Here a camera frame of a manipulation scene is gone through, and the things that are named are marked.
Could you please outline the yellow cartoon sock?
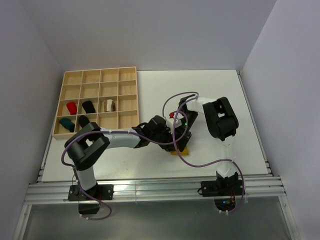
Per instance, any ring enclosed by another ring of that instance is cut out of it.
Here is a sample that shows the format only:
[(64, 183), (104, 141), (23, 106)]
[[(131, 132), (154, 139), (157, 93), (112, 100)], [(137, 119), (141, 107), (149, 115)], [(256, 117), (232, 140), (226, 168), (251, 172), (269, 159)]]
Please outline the yellow cartoon sock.
[(178, 156), (178, 155), (188, 156), (188, 155), (189, 155), (189, 150), (188, 150), (187, 147), (185, 147), (185, 148), (183, 149), (183, 151), (175, 151), (175, 150), (174, 150), (174, 151), (171, 151), (170, 154), (173, 155), (173, 156)]

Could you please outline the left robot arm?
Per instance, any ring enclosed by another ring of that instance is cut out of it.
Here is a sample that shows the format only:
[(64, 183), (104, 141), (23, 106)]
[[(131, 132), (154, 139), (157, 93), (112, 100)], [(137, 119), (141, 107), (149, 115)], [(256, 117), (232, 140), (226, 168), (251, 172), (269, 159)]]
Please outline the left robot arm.
[(156, 115), (149, 122), (128, 129), (107, 129), (90, 122), (64, 144), (64, 152), (73, 162), (79, 194), (91, 200), (98, 193), (94, 164), (103, 152), (113, 148), (138, 149), (155, 143), (161, 147), (173, 144), (172, 133), (166, 120)]

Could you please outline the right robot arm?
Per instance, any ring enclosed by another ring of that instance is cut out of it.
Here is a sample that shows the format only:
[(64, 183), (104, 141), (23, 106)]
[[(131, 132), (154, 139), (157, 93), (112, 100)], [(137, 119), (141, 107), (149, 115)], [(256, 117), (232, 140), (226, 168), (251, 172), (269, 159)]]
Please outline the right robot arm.
[(216, 189), (222, 195), (229, 194), (239, 181), (242, 172), (234, 162), (232, 144), (234, 142), (239, 121), (226, 97), (209, 99), (192, 94), (180, 99), (177, 114), (185, 114), (184, 127), (192, 126), (198, 114), (204, 114), (210, 135), (220, 144), (221, 159), (203, 165), (194, 165), (183, 160), (194, 168), (204, 168), (217, 163)]

